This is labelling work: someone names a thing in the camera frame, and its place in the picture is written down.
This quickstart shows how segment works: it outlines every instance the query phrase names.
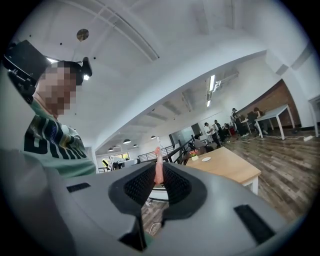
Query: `potted plant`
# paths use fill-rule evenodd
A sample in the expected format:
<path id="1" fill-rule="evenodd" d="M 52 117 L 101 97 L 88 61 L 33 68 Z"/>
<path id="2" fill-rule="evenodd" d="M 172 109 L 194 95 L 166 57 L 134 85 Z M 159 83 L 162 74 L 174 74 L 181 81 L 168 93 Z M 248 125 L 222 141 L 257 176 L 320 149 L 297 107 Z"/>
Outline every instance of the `potted plant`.
<path id="1" fill-rule="evenodd" d="M 195 160 L 199 159 L 199 157 L 197 156 L 197 153 L 198 153 L 198 150 L 196 150 L 196 149 L 190 151 L 190 155 L 191 155 L 192 161 L 195 161 Z"/>

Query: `green shirt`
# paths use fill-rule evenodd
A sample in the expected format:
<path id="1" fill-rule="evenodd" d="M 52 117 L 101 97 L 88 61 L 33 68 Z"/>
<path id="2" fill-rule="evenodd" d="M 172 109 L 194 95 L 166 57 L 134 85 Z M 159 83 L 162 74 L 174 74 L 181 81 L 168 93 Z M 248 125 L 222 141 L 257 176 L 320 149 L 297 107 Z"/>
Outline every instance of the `green shirt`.
<path id="1" fill-rule="evenodd" d="M 47 114 L 35 100 L 30 106 L 35 116 L 24 135 L 23 153 L 66 178 L 95 174 L 96 166 L 78 133 Z"/>

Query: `black vent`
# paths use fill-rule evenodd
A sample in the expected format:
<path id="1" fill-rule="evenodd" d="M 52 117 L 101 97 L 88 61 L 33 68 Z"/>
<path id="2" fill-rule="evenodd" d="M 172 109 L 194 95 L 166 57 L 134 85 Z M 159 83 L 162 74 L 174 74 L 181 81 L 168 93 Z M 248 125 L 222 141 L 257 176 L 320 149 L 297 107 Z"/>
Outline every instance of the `black vent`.
<path id="1" fill-rule="evenodd" d="M 80 183 L 80 184 L 77 184 L 77 185 L 72 185 L 72 186 L 67 186 L 66 189 L 72 193 L 72 192 L 75 192 L 75 191 L 78 191 L 78 190 L 83 190 L 83 189 L 86 189 L 86 188 L 89 188 L 91 187 L 88 183 Z"/>
<path id="2" fill-rule="evenodd" d="M 143 206 L 154 187 L 155 167 L 148 168 L 124 185 L 125 194 Z"/>
<path id="3" fill-rule="evenodd" d="M 191 183 L 167 166 L 163 166 L 163 184 L 169 198 L 169 204 L 174 205 L 185 199 L 191 192 Z"/>
<path id="4" fill-rule="evenodd" d="M 258 244 L 264 243 L 275 235 L 275 232 L 249 205 L 239 205 L 234 208 L 234 211 Z"/>

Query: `headset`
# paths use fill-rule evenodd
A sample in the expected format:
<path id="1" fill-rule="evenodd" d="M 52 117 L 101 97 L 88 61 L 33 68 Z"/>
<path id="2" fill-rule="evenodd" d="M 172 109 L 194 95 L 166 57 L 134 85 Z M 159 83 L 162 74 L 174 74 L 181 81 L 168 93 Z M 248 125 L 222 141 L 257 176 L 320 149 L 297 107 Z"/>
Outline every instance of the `headset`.
<path id="1" fill-rule="evenodd" d="M 8 70 L 12 83 L 28 104 L 33 101 L 40 76 L 46 68 L 53 66 L 28 40 L 11 43 L 3 56 L 3 65 Z M 76 73 L 76 85 L 82 85 L 84 76 L 92 76 L 92 68 L 88 57 L 82 61 L 59 60 L 57 67 L 70 67 Z"/>

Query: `ceiling duct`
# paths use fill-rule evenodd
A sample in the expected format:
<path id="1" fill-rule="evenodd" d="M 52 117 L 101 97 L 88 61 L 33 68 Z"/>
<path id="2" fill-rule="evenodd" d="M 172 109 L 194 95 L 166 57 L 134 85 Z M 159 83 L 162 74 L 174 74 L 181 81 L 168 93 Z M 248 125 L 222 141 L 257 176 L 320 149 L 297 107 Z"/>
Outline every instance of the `ceiling duct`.
<path id="1" fill-rule="evenodd" d="M 123 33 L 149 60 L 155 61 L 159 58 L 147 40 L 112 8 L 105 7 L 100 16 L 107 18 L 108 22 L 113 24 L 113 27 L 117 27 L 121 34 Z"/>

